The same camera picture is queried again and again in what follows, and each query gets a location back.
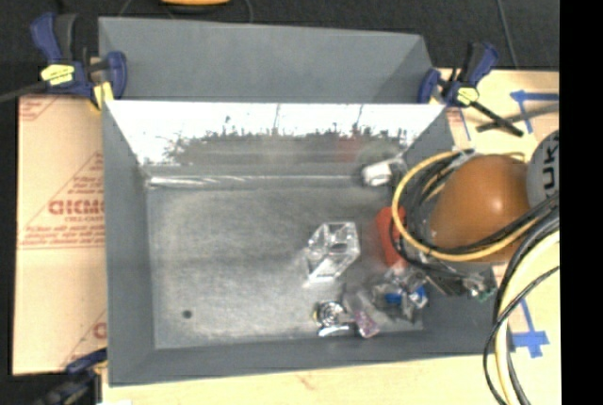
transparent cube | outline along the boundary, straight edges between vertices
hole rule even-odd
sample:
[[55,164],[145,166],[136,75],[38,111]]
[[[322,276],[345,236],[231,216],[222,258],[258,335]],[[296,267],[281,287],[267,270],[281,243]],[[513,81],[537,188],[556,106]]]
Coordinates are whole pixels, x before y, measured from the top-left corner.
[[354,222],[325,222],[304,249],[311,282],[339,277],[360,255],[360,240]]

clamp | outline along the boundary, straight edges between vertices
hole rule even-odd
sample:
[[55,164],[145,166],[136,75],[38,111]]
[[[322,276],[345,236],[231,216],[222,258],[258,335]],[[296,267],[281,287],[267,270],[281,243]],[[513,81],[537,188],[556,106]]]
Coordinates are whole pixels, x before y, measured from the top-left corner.
[[497,62],[498,52],[494,46],[485,42],[471,42],[468,45],[463,67],[459,72],[453,70],[448,81],[444,80],[436,69],[428,70],[421,81],[417,101],[426,104],[433,97],[446,106],[471,106],[499,126],[522,137],[524,133],[521,129],[478,102],[480,98],[478,84]]
[[[31,23],[31,38],[47,66],[40,72],[41,81],[1,95],[0,103],[31,92],[45,92],[79,95],[101,108],[103,101],[122,97],[127,82],[122,52],[109,52],[93,64],[87,58],[73,60],[72,30],[76,17],[72,13],[48,12]],[[101,83],[92,80],[93,73],[100,73]]]

yellow cable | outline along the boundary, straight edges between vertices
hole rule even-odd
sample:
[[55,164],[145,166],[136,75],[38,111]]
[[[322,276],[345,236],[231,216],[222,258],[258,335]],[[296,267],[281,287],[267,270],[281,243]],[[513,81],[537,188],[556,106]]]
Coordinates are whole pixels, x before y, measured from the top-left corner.
[[[556,231],[547,235],[543,239],[541,239],[538,243],[534,245],[534,248],[524,257],[524,259],[519,263],[513,277],[509,280],[509,284],[505,289],[505,293],[502,296],[500,301],[500,305],[498,311],[501,312],[504,310],[509,303],[514,299],[517,293],[524,287],[525,283],[521,284],[521,287],[515,285],[517,280],[520,280],[522,276],[526,274],[526,270],[534,263],[534,261],[550,246],[556,244],[560,241],[560,232]],[[513,389],[513,384],[511,383],[511,378],[509,377],[509,364],[507,362],[507,329],[508,329],[508,319],[505,319],[500,329],[498,330],[496,339],[495,339],[495,360],[497,363],[497,372],[498,372],[498,380],[500,381],[500,387],[504,393],[504,396],[507,398],[507,402],[510,404],[519,405],[519,400],[515,395],[515,391]]]
[[[459,152],[458,151],[449,151],[449,152],[445,152],[445,153],[436,154],[436,155],[433,155],[432,157],[429,157],[429,158],[423,160],[422,162],[419,162],[416,166],[414,166],[412,169],[410,169],[404,175],[404,177],[402,178],[402,180],[399,182],[398,186],[396,187],[396,191],[394,192],[394,197],[392,199],[392,209],[399,208],[399,198],[402,194],[402,190],[404,190],[404,188],[406,188],[408,183],[411,181],[411,179],[413,177],[415,177],[415,175],[417,175],[419,172],[421,172],[422,170],[424,170],[425,168],[430,166],[432,163],[437,162],[439,160],[446,159],[448,157],[452,157],[456,154],[459,154]],[[484,250],[473,251],[473,252],[466,253],[466,254],[452,254],[452,253],[447,253],[447,252],[442,252],[442,251],[434,251],[429,246],[425,246],[424,244],[421,244],[414,237],[412,237],[410,235],[410,233],[408,233],[408,231],[406,231],[406,228],[404,228],[402,221],[400,220],[400,218],[398,216],[398,213],[392,213],[392,218],[394,219],[396,228],[398,229],[399,233],[404,238],[405,242],[407,242],[414,248],[417,248],[419,251],[425,252],[429,256],[433,256],[434,258],[443,259],[445,261],[453,261],[453,262],[473,261],[476,259],[481,259],[483,257],[489,256],[491,254],[494,254],[497,251],[502,250],[503,248],[514,243],[515,240],[519,236],[521,236],[523,233],[525,233],[533,225],[534,221],[536,220],[536,219],[533,219],[533,220],[529,221],[524,226],[516,229],[512,233],[509,233],[509,235],[507,235],[507,237],[505,237],[504,239],[501,239],[497,243],[489,246],[488,248],[486,248]]]

red object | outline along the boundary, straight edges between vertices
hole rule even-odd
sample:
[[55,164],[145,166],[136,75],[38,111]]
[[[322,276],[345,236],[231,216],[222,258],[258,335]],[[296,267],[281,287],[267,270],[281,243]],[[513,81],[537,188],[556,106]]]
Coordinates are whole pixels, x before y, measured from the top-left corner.
[[[406,216],[406,212],[403,207],[400,207],[398,210],[398,216],[401,220],[404,220]],[[408,263],[405,259],[403,259],[392,244],[392,241],[389,237],[389,227],[392,225],[392,208],[384,207],[379,213],[377,213],[377,217],[375,218],[375,222],[377,223],[377,231],[379,232],[379,238],[381,239],[381,245],[383,248],[383,257],[385,258],[385,263],[389,266],[397,266],[397,267],[406,267]],[[392,235],[394,239],[399,239],[399,231],[394,225],[394,229],[392,230]]]

blue clamp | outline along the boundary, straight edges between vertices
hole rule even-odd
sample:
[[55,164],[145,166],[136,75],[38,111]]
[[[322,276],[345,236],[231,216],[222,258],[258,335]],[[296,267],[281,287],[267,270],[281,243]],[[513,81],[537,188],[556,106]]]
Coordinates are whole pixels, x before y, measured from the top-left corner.
[[123,95],[127,82],[125,55],[122,52],[109,52],[100,62],[89,65],[88,62],[73,60],[71,39],[73,22],[76,15],[56,15],[53,12],[42,14],[30,25],[34,44],[46,58],[48,67],[42,72],[45,91],[55,94],[75,94],[90,99],[99,106],[90,74],[103,72],[103,81],[109,82],[115,98]]
[[462,69],[445,81],[436,69],[429,69],[421,84],[417,101],[426,104],[433,97],[442,105],[470,106],[479,98],[478,84],[498,62],[498,51],[490,43],[469,43]]

